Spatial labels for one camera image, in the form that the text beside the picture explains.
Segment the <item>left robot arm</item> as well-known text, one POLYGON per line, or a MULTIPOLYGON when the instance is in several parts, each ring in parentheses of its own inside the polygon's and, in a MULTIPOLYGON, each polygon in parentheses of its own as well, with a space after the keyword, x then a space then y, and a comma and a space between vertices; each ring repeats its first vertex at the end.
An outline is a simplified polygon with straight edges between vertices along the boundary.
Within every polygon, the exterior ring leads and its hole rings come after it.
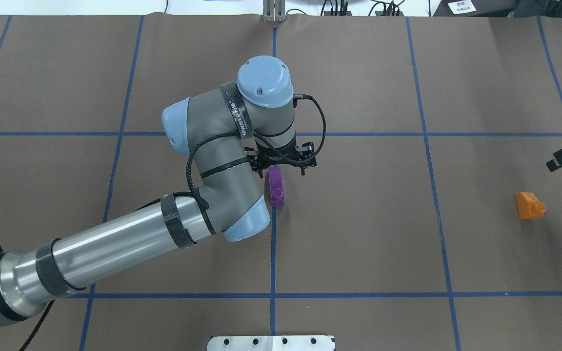
POLYGON ((163 128, 174 151, 187 157, 189 189, 27 253, 0 246, 0 327, 214 234, 236 242, 261 233, 270 213, 254 173, 280 164, 305 171, 321 151, 312 142, 296 144, 294 109, 302 99, 314 101, 295 93, 285 62, 257 56, 235 82, 165 108, 163 128))

